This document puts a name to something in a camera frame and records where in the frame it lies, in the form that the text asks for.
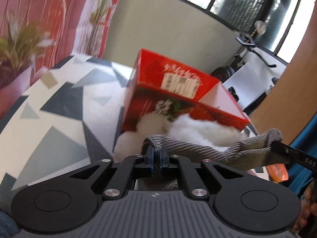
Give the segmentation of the person's right hand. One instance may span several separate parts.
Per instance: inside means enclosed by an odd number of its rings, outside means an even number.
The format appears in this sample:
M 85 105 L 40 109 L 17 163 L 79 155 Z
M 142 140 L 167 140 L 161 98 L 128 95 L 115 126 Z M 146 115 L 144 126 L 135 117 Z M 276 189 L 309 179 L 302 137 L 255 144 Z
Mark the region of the person's right hand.
M 299 217 L 293 227 L 293 231 L 298 233 L 302 228 L 307 225 L 308 218 L 311 215 L 316 217 L 316 203 L 311 203 L 310 198 L 312 196 L 312 190 L 314 181 L 312 181 L 304 192 L 303 199 L 301 200 L 301 211 Z

